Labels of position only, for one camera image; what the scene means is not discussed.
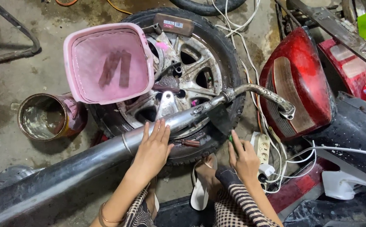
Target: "power strip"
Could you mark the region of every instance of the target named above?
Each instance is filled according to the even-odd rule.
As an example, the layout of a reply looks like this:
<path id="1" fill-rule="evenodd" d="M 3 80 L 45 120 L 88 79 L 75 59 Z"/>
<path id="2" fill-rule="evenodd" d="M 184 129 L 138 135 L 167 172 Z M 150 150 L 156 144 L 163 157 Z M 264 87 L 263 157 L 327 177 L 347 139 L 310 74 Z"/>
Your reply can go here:
<path id="1" fill-rule="evenodd" d="M 268 160 L 270 158 L 270 140 L 268 137 L 265 134 L 261 134 L 260 132 L 253 132 L 250 143 L 253 145 L 257 157 L 260 159 L 260 164 L 268 164 Z M 260 183 L 263 189 L 267 188 L 266 182 Z"/>

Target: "exhaust header pipe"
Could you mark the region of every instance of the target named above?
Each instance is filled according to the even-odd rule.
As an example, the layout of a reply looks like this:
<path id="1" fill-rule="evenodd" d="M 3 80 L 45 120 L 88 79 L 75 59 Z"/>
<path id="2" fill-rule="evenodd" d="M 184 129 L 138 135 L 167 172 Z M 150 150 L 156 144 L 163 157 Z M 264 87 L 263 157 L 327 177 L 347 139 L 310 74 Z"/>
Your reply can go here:
<path id="1" fill-rule="evenodd" d="M 252 91 L 275 102 L 283 117 L 291 120 L 295 107 L 277 94 L 255 84 L 245 84 L 221 92 L 208 102 L 165 117 L 170 131 L 177 132 L 222 103 L 239 94 Z M 150 124 L 150 132 L 155 123 Z M 0 189 L 0 225 L 25 212 L 32 211 L 60 193 L 132 159 L 141 143 L 144 127 L 111 138 L 59 163 L 51 165 L 10 186 Z"/>

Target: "hand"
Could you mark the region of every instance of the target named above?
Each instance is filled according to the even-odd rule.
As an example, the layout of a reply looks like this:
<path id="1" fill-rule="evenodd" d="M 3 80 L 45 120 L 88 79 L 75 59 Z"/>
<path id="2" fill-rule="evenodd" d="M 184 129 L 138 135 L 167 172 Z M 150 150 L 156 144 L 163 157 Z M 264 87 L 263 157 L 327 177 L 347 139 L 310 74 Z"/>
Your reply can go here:
<path id="1" fill-rule="evenodd" d="M 166 164 L 170 150 L 174 144 L 168 145 L 170 127 L 165 126 L 165 119 L 157 120 L 149 136 L 150 124 L 144 126 L 144 136 L 135 155 L 135 159 L 126 175 L 145 187 Z"/>
<path id="2" fill-rule="evenodd" d="M 229 142 L 229 163 L 231 167 L 236 170 L 243 183 L 258 183 L 257 172 L 260 167 L 260 159 L 254 152 L 253 146 L 249 141 L 239 139 L 234 130 L 232 130 L 232 139 L 235 143 L 238 158 L 236 158 L 232 143 Z"/>

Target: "wheel hub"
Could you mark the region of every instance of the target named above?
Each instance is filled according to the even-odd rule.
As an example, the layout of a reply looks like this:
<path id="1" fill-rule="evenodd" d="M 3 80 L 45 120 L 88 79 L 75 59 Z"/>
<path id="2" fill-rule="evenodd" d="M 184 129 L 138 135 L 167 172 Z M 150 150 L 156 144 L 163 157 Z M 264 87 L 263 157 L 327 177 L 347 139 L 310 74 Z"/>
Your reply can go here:
<path id="1" fill-rule="evenodd" d="M 163 63 L 160 49 L 156 48 L 155 34 L 146 38 L 154 54 L 154 71 Z M 180 90 L 175 94 L 179 111 L 209 101 L 222 90 L 222 74 L 218 61 L 206 47 L 206 43 L 197 35 L 192 37 L 166 33 L 173 49 L 180 58 L 181 65 L 174 67 L 172 73 L 161 75 L 155 84 Z M 133 128 L 143 126 L 146 121 L 154 121 L 159 107 L 161 92 L 150 90 L 148 93 L 117 103 L 123 118 Z M 171 139 L 188 137 L 209 122 L 206 117 L 170 136 Z"/>

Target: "plaid skirt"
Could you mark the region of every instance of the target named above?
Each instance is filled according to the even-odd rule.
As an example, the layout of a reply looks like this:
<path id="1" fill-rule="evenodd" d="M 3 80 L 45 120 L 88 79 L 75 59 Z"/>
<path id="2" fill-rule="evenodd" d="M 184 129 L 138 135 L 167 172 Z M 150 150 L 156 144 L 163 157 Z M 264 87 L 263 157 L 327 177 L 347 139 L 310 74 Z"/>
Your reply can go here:
<path id="1" fill-rule="evenodd" d="M 236 175 L 234 169 L 220 166 L 215 177 L 222 183 L 215 201 L 214 226 L 279 227 L 265 217 Z M 125 227 L 154 227 L 151 214 L 145 203 L 146 189 L 135 198 L 127 212 Z"/>

